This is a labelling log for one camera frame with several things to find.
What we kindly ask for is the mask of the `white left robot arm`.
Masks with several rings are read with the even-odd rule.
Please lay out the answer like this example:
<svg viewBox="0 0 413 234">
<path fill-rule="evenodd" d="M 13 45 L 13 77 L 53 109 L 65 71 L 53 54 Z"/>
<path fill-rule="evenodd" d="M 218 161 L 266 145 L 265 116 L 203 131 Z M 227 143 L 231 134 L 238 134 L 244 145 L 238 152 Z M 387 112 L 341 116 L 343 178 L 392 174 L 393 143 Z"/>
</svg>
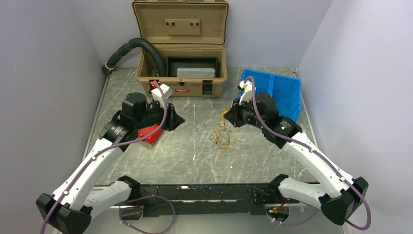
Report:
<svg viewBox="0 0 413 234">
<path fill-rule="evenodd" d="M 154 126 L 172 131 L 184 123 L 173 104 L 168 103 L 171 90 L 152 90 L 152 101 L 143 93 L 129 93 L 122 107 L 104 126 L 89 154 L 72 175 L 52 194 L 41 194 L 36 205 L 43 218 L 41 231 L 51 225 L 64 234 L 81 234 L 91 221 L 121 202 L 129 205 L 142 199 L 140 183 L 122 176 L 110 187 L 92 193 L 107 168 L 133 143 L 142 141 L 138 132 Z"/>
</svg>

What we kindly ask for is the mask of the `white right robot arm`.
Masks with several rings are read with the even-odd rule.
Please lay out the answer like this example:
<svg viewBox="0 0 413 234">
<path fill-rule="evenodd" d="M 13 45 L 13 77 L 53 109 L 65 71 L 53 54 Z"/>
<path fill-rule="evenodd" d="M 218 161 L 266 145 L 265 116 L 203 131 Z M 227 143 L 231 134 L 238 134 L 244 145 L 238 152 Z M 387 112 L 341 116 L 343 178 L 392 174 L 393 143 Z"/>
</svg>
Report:
<svg viewBox="0 0 413 234">
<path fill-rule="evenodd" d="M 319 183 L 304 183 L 280 174 L 268 185 L 272 201 L 288 198 L 303 202 L 321 210 L 337 225 L 347 223 L 362 204 L 368 182 L 361 176 L 354 178 L 320 152 L 294 120 L 279 114 L 270 94 L 258 93 L 256 104 L 237 98 L 223 117 L 234 127 L 248 124 L 260 129 L 266 140 L 297 159 Z"/>
</svg>

